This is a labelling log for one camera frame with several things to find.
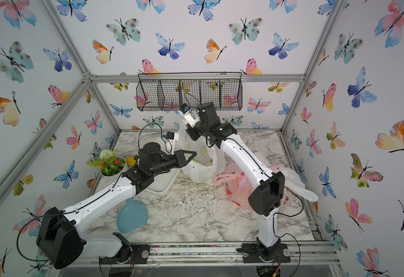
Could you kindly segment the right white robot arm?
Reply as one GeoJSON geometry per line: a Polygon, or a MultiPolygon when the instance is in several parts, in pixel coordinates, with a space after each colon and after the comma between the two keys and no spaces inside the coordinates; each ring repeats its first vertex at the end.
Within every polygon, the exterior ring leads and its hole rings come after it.
{"type": "Polygon", "coordinates": [[[186,132],[192,140],[205,137],[208,147],[216,146],[222,150],[245,173],[253,188],[248,202],[259,216],[256,251],[264,261],[275,259],[278,250],[282,250],[277,236],[276,216],[284,193],[284,174],[265,166],[249,150],[232,124],[221,122],[212,102],[198,105],[197,116],[193,115],[190,106],[183,104],[180,114],[186,121],[186,132]]]}

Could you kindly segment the pink apple print plastic bag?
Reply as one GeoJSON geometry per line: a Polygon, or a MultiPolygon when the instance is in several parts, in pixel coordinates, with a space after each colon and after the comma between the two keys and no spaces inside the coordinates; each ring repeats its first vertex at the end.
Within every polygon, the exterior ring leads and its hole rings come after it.
{"type": "Polygon", "coordinates": [[[213,183],[223,184],[228,199],[232,202],[267,217],[280,205],[286,180],[281,172],[281,169],[284,169],[283,164],[271,166],[269,169],[271,173],[264,173],[263,179],[258,177],[255,184],[236,163],[232,163],[227,166],[226,173],[218,175],[213,183]]]}

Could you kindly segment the white lemon print plastic bag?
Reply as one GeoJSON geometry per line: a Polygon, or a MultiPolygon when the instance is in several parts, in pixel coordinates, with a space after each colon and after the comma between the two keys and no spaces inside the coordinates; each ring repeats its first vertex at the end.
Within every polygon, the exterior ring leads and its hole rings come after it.
{"type": "Polygon", "coordinates": [[[179,122],[177,131],[178,141],[175,143],[176,150],[196,152],[197,155],[182,168],[185,175],[188,175],[195,183],[211,183],[225,171],[226,158],[224,152],[217,146],[209,148],[205,137],[201,136],[193,141],[186,132],[184,119],[179,122]]]}

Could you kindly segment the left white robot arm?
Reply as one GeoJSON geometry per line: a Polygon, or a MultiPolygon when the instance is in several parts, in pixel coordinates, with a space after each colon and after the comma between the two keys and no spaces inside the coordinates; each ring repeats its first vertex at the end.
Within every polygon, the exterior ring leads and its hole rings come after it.
{"type": "Polygon", "coordinates": [[[195,151],[167,154],[158,143],[144,145],[135,165],[107,188],[64,210],[54,207],[44,215],[36,240],[38,248],[54,268],[60,270],[77,259],[103,258],[112,264],[133,260],[130,242],[120,233],[88,236],[88,227],[117,204],[148,188],[157,175],[183,168],[196,157],[195,151]]]}

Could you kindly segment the white cartoon print plastic bag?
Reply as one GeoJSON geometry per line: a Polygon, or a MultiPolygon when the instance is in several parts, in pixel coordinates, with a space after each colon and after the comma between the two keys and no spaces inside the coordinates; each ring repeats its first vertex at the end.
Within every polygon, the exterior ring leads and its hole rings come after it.
{"type": "Polygon", "coordinates": [[[301,196],[308,202],[315,203],[318,201],[318,196],[311,190],[306,189],[306,185],[302,182],[299,174],[293,169],[286,167],[283,163],[271,165],[262,153],[257,152],[256,157],[263,162],[263,165],[271,169],[273,172],[281,172],[285,176],[285,186],[289,189],[284,192],[284,196],[290,196],[289,200],[284,200],[283,205],[292,202],[294,195],[301,196]]]}

